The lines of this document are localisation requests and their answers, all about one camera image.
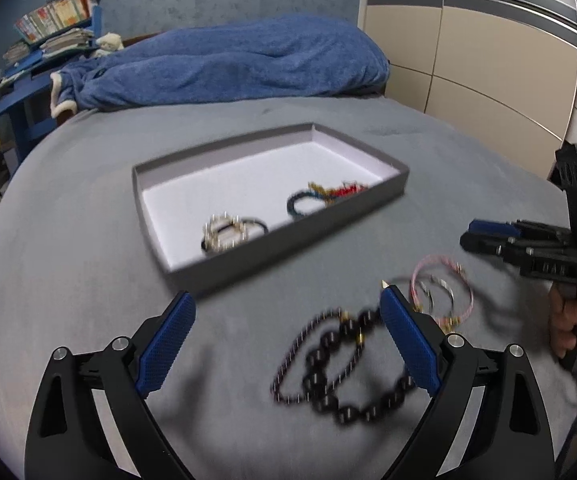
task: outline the large black bead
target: large black bead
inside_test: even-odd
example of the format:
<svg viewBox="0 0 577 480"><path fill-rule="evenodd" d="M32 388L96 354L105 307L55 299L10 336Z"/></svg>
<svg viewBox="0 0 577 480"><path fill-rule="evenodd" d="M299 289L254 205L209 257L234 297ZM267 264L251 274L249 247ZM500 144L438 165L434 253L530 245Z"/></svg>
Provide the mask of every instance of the large black bead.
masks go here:
<svg viewBox="0 0 577 480"><path fill-rule="evenodd" d="M373 327L376 325L377 319L375 316L375 311L373 310L362 310L358 314L358 322L360 323L360 328L362 332L368 333L373 330Z"/></svg>
<svg viewBox="0 0 577 480"><path fill-rule="evenodd" d="M317 413L332 413L337 411L340 401L333 394L326 394L321 399L315 399L312 404Z"/></svg>
<svg viewBox="0 0 577 480"><path fill-rule="evenodd" d="M335 421L342 426L352 424L358 420L358 418L360 418L360 410L349 404L342 406L337 410L337 413L335 413Z"/></svg>
<svg viewBox="0 0 577 480"><path fill-rule="evenodd" d="M402 388L404 393L408 393L411 390L416 389L417 385L415 384L415 381L413 381L413 378L407 374L397 380L395 387Z"/></svg>
<svg viewBox="0 0 577 480"><path fill-rule="evenodd" d="M331 354L326 348L316 346L307 354L307 368L309 370L321 370L328 365Z"/></svg>
<svg viewBox="0 0 577 480"><path fill-rule="evenodd" d="M304 393L311 396L311 399L323 397L326 389L326 374L321 370L307 373L302 380L302 388Z"/></svg>
<svg viewBox="0 0 577 480"><path fill-rule="evenodd" d="M343 341L355 341L358 333L360 333L360 325L352 317L349 317L340 323L340 335L342 336Z"/></svg>
<svg viewBox="0 0 577 480"><path fill-rule="evenodd" d="M342 338L339 332L334 332L329 330L329 332L324 332L320 338L320 345L322 348L326 348L329 352L335 352L340 347Z"/></svg>
<svg viewBox="0 0 577 480"><path fill-rule="evenodd" d="M382 418L383 413L384 410L382 409L381 403L374 402L362 410L362 420L368 423L377 422L380 418Z"/></svg>
<svg viewBox="0 0 577 480"><path fill-rule="evenodd" d="M392 392L384 394L380 399L382 408L389 412L398 409L404 402L405 393L400 388L396 388Z"/></svg>

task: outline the gray box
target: gray box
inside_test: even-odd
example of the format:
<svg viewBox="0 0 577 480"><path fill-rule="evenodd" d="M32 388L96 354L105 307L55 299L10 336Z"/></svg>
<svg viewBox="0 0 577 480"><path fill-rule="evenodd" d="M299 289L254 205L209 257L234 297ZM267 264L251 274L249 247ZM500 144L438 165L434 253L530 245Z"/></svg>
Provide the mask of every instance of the gray box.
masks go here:
<svg viewBox="0 0 577 480"><path fill-rule="evenodd" d="M405 190L408 167L320 124L262 130L171 153L133 168L140 225L162 269L195 295L228 285L331 234ZM286 200L309 182L369 188L292 219ZM228 212L266 222L268 234L217 254L202 227Z"/></svg>

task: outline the bed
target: bed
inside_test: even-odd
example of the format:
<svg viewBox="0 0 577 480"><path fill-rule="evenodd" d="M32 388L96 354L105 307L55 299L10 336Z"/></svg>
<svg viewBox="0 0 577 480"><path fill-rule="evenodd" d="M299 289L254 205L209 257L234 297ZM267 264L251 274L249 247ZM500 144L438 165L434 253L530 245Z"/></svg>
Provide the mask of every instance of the bed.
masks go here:
<svg viewBox="0 0 577 480"><path fill-rule="evenodd" d="M571 377L549 353L547 285L464 253L473 218L565 225L562 192L447 124L382 97L272 98L85 111L28 156L0 205L0 456L24 477L30 410L57 346L104 348L160 314L177 292L140 231L134 164L210 140L315 122L405 162L405 195L318 244L198 300L197 321L147 404L198 480L379 479L428 403L423 390L377 426L341 430L309 408L279 407L268 388L302 325L325 308L376 304L380 281L406 288L429 253L462 263L476 307L461 332L474 346L522 345L549 416L555 452L577 412ZM385 330L367 343L341 392L368 400L403 370ZM289 377L296 389L299 377ZM477 412L472 396L443 470L459 463ZM133 466L96 396L118 463Z"/></svg>

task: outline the black mechanical device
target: black mechanical device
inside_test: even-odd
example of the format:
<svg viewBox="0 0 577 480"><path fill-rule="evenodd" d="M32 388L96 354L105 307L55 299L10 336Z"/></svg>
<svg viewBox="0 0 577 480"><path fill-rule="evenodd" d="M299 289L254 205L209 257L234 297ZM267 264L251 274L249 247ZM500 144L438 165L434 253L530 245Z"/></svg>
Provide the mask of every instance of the black mechanical device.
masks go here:
<svg viewBox="0 0 577 480"><path fill-rule="evenodd" d="M555 152L551 182L566 193L570 229L518 220L473 220L460 238L465 251L499 256L519 267L520 275L559 284L565 299L577 298L577 144L565 144ZM577 326L573 330L577 337ZM577 372L577 346L560 360Z"/></svg>
<svg viewBox="0 0 577 480"><path fill-rule="evenodd" d="M416 384L431 396L383 480L553 480L549 422L520 346L482 350L458 334L445 335L395 286L382 291L380 314ZM57 348L30 418L27 480L137 480L117 467L91 389L104 390L142 480L191 480L144 400L162 386L194 320L194 301L184 292L133 337L115 338L102 351L73 355ZM474 386L485 386L485 393L467 450L457 468L437 476Z"/></svg>

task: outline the person's arm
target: person's arm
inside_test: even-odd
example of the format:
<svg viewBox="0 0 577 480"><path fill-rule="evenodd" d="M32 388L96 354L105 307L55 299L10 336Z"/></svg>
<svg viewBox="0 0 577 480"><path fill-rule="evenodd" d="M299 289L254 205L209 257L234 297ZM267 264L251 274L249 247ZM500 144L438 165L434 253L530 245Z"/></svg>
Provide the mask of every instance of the person's arm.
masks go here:
<svg viewBox="0 0 577 480"><path fill-rule="evenodd" d="M574 349L577 344L577 338L572 332L577 325L577 300L563 300L554 283L549 292L549 303L551 349L561 359L566 351Z"/></svg>

